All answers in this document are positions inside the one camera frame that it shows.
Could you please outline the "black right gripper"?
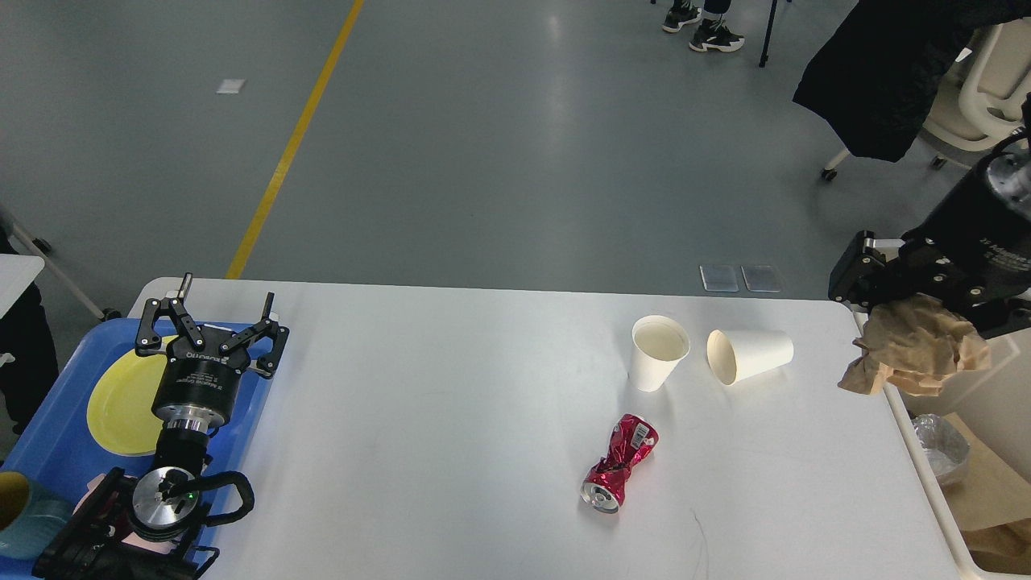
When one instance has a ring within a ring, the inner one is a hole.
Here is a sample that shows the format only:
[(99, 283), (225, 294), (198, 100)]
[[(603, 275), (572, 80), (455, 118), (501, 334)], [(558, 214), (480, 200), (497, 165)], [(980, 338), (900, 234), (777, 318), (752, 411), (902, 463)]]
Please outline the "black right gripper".
[(859, 231), (828, 300), (861, 313), (917, 294), (983, 302), (963, 316), (984, 339), (1030, 326), (1030, 301), (1009, 298), (1029, 289), (1029, 153), (988, 155), (918, 228), (903, 239)]

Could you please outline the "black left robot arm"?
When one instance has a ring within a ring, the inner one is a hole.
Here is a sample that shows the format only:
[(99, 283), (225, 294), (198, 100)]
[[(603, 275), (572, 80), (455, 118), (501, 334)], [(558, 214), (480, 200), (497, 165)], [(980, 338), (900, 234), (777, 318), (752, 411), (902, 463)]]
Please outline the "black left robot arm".
[(43, 579), (199, 579), (220, 551), (198, 543), (203, 528), (234, 524), (254, 509), (248, 478), (211, 471), (209, 444), (234, 415), (247, 372), (279, 370), (288, 328), (273, 316), (274, 293), (243, 330), (196, 323), (180, 289), (149, 300), (134, 338), (140, 359), (164, 368), (149, 412), (159, 420), (155, 452), (140, 476), (114, 467), (42, 550), (32, 573)]

